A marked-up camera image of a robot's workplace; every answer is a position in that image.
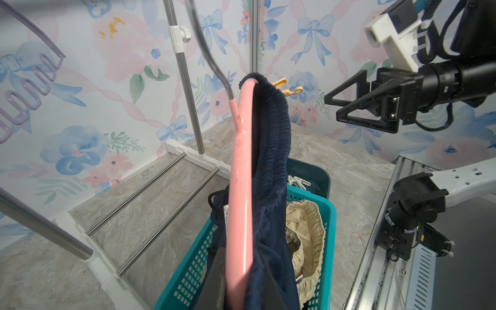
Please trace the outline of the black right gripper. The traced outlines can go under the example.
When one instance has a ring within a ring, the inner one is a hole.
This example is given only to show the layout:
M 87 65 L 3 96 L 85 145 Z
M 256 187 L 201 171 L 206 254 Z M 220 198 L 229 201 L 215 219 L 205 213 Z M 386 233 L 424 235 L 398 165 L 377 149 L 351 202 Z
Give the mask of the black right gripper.
M 417 72 L 383 67 L 378 69 L 375 81 L 368 81 L 368 71 L 360 70 L 327 93 L 324 103 L 342 107 L 337 111 L 337 121 L 395 134 L 399 121 L 411 125 L 416 120 L 423 79 Z M 359 99 L 372 90 L 378 90 L 378 100 Z M 351 115 L 369 109 L 378 112 L 376 120 Z

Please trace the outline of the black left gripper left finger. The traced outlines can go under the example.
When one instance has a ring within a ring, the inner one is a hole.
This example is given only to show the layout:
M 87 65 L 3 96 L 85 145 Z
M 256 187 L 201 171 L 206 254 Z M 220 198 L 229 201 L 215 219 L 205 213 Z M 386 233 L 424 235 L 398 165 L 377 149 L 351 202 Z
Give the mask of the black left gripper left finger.
M 197 309 L 221 310 L 226 304 L 226 248 L 221 247 L 207 263 L 207 272 L 197 299 Z

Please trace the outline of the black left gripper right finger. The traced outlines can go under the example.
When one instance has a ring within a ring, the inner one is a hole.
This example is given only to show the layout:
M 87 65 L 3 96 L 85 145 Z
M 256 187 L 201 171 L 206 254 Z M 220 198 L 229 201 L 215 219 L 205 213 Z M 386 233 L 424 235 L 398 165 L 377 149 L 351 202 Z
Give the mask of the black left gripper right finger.
M 263 263 L 263 286 L 262 286 L 262 309 L 263 310 L 283 310 L 287 309 L 284 299 L 279 292 L 279 285 L 272 276 L 267 260 L 260 251 Z

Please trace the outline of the navy blue shorts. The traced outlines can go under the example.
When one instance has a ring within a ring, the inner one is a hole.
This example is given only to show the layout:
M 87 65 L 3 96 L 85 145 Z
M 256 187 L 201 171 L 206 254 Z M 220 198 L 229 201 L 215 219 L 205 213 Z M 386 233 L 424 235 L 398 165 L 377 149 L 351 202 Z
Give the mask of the navy blue shorts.
M 263 75 L 257 80 L 252 117 L 252 211 L 254 261 L 245 309 L 262 309 L 263 253 L 287 309 L 298 309 L 298 292 L 291 254 L 285 240 L 287 161 L 291 150 L 288 104 L 282 92 Z

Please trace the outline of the beige shorts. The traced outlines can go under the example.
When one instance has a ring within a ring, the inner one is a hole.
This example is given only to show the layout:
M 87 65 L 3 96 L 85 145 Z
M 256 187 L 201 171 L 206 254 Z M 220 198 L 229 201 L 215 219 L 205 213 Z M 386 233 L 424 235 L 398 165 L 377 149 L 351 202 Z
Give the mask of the beige shorts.
M 325 248 L 324 222 L 316 203 L 287 203 L 285 239 L 291 253 L 300 308 L 315 294 L 322 272 Z

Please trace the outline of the white clothespin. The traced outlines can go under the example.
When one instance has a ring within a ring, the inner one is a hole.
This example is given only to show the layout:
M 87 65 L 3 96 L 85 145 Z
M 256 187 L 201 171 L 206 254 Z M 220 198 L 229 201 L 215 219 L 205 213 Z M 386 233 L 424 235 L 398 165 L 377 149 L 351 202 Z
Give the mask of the white clothespin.
M 297 187 L 299 189 L 302 189 L 304 191 L 306 191 L 307 188 L 311 186 L 311 182 L 309 182 L 305 179 L 302 179 L 298 176 L 291 176 L 291 175 L 288 176 L 288 184 L 293 186 L 293 187 Z

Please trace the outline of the pink clothes hanger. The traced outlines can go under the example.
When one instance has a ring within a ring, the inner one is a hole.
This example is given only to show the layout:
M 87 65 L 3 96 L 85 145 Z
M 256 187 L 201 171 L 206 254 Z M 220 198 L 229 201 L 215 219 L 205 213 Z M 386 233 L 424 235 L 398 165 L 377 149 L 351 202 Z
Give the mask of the pink clothes hanger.
M 239 99 L 235 99 L 231 85 L 208 50 L 194 2 L 186 1 L 185 5 L 201 51 L 225 87 L 235 124 L 227 215 L 226 295 L 231 309 L 244 309 L 249 272 L 253 265 L 251 135 L 253 91 L 257 80 L 245 80 Z

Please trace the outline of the lilac clothes hanger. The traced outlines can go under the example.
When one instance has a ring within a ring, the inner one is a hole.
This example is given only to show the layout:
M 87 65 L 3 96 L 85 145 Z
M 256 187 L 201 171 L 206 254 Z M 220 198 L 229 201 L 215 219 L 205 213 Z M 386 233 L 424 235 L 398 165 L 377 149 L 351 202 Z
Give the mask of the lilac clothes hanger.
M 18 49 L 17 54 L 1 57 L 1 81 L 9 80 L 13 90 L 5 92 L 5 99 L 16 115 L 1 109 L 1 128 L 5 134 L 1 143 L 5 143 L 13 135 L 13 126 L 22 126 L 30 121 L 30 111 L 42 106 L 41 98 L 49 95 L 54 89 L 58 71 L 61 69 L 65 55 L 31 20 L 26 18 L 6 1 L 1 1 L 1 9 L 17 19 L 32 31 L 43 43 L 40 49 Z

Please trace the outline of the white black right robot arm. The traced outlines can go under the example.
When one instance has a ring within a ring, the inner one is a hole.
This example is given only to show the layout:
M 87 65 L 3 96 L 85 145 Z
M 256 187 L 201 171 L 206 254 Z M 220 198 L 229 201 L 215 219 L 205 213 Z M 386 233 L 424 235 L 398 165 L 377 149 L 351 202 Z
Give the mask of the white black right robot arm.
M 391 261 L 409 260 L 418 245 L 451 255 L 454 243 L 433 227 L 438 215 L 495 191 L 495 112 L 475 112 L 495 95 L 495 2 L 459 1 L 442 28 L 439 5 L 394 2 L 364 29 L 391 67 L 375 81 L 360 71 L 324 97 L 338 121 L 361 129 L 415 125 L 403 153 L 422 152 L 439 168 L 394 184 L 375 240 Z

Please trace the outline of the teal perforated plastic basket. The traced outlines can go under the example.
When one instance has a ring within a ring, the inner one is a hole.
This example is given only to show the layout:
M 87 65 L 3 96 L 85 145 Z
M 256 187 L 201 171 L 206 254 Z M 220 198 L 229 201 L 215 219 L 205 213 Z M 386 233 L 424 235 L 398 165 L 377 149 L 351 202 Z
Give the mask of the teal perforated plastic basket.
M 300 200 L 312 201 L 318 205 L 326 231 L 321 275 L 315 293 L 304 309 L 329 309 L 337 224 L 336 209 L 328 199 L 289 185 L 287 201 Z M 207 250 L 215 229 L 214 223 L 208 219 L 160 295 L 154 306 L 155 309 L 190 308 L 190 303 L 203 282 L 202 273 L 207 266 Z

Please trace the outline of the dark teal plastic bin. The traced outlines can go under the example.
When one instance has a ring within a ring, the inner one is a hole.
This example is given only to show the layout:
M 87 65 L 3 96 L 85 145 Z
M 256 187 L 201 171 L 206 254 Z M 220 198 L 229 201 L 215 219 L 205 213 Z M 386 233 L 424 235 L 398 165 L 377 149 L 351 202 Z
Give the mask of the dark teal plastic bin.
M 322 168 L 300 160 L 288 158 L 288 176 L 298 176 L 311 182 L 306 191 L 328 199 L 331 191 L 331 178 Z

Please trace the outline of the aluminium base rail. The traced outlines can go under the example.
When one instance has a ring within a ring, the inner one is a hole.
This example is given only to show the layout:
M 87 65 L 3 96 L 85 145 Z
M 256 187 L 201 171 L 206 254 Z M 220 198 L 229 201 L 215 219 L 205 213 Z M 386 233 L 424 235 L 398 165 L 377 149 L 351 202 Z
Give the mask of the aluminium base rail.
M 495 160 L 399 157 L 345 309 L 494 309 Z

